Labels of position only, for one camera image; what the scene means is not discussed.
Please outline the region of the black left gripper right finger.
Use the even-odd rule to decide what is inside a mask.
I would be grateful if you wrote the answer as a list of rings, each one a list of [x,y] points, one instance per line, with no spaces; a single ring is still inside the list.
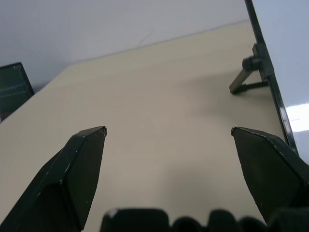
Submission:
[[[309,166],[280,137],[233,127],[247,187],[264,221],[283,208],[308,208]]]

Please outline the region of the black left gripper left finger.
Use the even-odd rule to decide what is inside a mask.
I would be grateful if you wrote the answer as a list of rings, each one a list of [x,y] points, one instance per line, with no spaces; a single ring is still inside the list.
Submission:
[[[97,190],[105,126],[82,130],[41,167],[2,232],[81,232]]]

